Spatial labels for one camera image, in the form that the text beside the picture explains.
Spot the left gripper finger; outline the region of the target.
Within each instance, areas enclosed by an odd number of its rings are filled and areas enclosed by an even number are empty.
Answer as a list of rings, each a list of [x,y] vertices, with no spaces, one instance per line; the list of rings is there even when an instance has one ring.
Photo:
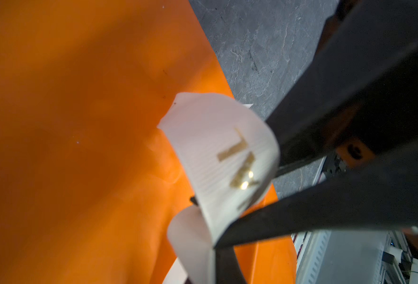
[[[185,271],[186,284],[246,284],[232,247],[187,249]]]

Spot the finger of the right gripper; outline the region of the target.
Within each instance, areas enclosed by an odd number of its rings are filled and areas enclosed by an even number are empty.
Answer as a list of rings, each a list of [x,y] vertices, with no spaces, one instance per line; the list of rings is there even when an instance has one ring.
[[[418,234],[418,140],[245,215],[216,247],[321,229]]]
[[[311,64],[267,119],[281,176],[359,139],[374,155],[418,137],[418,1],[340,1]]]

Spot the white ribbon gold lettering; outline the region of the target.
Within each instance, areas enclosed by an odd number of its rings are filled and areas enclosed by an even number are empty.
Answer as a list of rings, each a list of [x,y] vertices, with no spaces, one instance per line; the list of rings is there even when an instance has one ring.
[[[213,284],[214,247],[267,193],[278,168],[278,143],[252,110],[216,93],[179,93],[159,128],[197,201],[172,219],[168,240],[192,283]]]

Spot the orange wrapping paper sheet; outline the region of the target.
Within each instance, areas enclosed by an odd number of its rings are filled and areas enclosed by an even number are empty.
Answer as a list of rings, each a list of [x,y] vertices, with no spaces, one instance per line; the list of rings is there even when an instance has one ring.
[[[163,282],[179,92],[231,96],[188,1],[0,1],[0,284]]]

